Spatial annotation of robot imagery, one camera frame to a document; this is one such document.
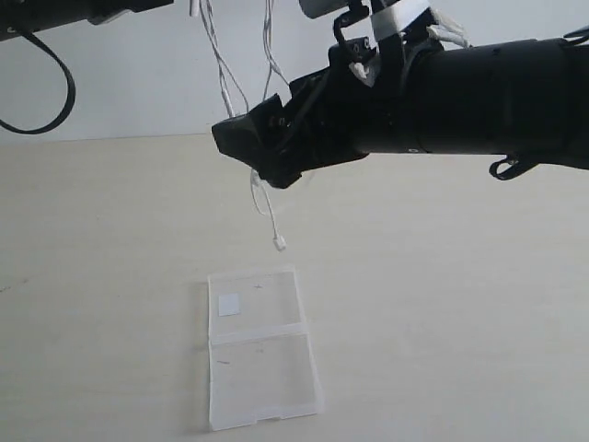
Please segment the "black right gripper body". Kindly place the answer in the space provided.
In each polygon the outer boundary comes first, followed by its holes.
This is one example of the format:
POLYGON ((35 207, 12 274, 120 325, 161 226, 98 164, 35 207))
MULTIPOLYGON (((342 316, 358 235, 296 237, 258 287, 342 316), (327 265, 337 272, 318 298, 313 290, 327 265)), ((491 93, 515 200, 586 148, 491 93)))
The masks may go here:
POLYGON ((340 41, 327 68, 292 84, 294 141, 305 150, 303 172, 360 160, 373 153, 421 153, 410 103, 410 74, 423 44, 400 36, 371 46, 340 41))

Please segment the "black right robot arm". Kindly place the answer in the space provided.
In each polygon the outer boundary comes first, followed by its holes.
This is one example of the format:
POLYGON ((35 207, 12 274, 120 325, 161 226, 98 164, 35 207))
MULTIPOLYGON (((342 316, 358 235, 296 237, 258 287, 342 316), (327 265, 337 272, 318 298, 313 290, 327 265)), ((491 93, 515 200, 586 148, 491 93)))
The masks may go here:
POLYGON ((588 166, 588 48, 564 39, 447 51, 416 45, 363 83, 340 50, 265 99, 214 125, 219 152, 285 189, 305 171, 379 154, 493 156, 491 175, 588 166))

